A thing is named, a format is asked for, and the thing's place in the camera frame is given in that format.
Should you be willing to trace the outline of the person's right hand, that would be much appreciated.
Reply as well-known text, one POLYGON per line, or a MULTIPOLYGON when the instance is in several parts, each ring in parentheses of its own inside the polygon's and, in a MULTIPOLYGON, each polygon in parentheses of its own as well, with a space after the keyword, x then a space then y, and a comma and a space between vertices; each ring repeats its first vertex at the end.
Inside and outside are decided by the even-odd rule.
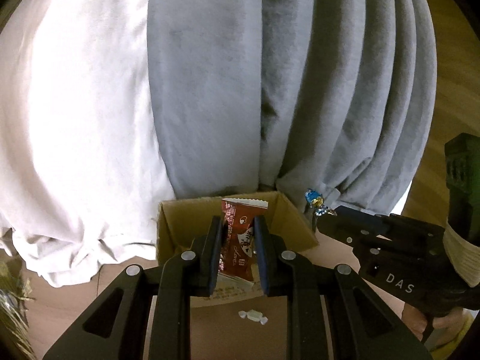
MULTIPOLYGON (((470 322, 472 318, 473 315, 469 310, 459 307, 454 308, 442 318, 434 318, 432 327, 435 331, 436 340, 433 342, 432 348, 436 349, 454 341, 465 324, 470 322)), ((424 338, 428 322, 421 311, 405 303, 401 319, 417 339, 421 341, 424 338)))

